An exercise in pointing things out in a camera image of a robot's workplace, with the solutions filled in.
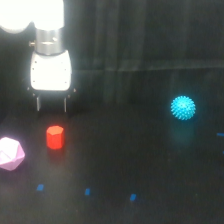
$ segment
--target blue light spot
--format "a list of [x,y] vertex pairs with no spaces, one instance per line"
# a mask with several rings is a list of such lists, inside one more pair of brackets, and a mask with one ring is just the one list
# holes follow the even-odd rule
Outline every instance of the blue light spot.
[[43,191],[44,189],[44,185],[43,184],[39,184],[37,187],[37,191]]
[[86,191],[85,191],[85,195],[86,195],[86,196],[89,196],[89,195],[90,195],[90,189],[86,189]]
[[135,201],[135,199],[136,199],[136,194],[132,194],[130,197],[130,201]]

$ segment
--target cyan spiky ball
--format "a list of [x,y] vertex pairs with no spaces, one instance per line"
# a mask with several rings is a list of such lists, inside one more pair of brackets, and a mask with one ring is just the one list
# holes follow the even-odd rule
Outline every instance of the cyan spiky ball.
[[179,96],[171,104],[172,114],[179,120],[189,120],[195,114],[194,102],[186,96]]

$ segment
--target toy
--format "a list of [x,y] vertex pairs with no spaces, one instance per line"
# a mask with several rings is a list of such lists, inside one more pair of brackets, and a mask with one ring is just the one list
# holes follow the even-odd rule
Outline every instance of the toy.
[[0,167],[5,170],[15,170],[24,160],[25,153],[20,143],[10,138],[0,140]]
[[50,149],[61,149],[64,146],[64,129],[52,126],[47,129],[47,146]]
[[171,112],[179,120],[191,119],[195,110],[194,102],[186,96],[177,97],[171,104]]

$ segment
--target red block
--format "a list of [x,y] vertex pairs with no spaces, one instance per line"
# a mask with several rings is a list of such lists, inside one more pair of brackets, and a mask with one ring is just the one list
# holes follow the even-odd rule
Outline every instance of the red block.
[[64,129],[59,126],[49,127],[47,129],[47,147],[50,149],[61,149],[64,146]]

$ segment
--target black backdrop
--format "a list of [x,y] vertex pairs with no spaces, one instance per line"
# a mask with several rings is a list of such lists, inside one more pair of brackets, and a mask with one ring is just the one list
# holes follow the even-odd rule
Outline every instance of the black backdrop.
[[[223,97],[221,0],[65,0],[65,42],[76,101],[169,104],[185,94],[217,106]],[[33,24],[0,31],[0,99],[26,100]]]

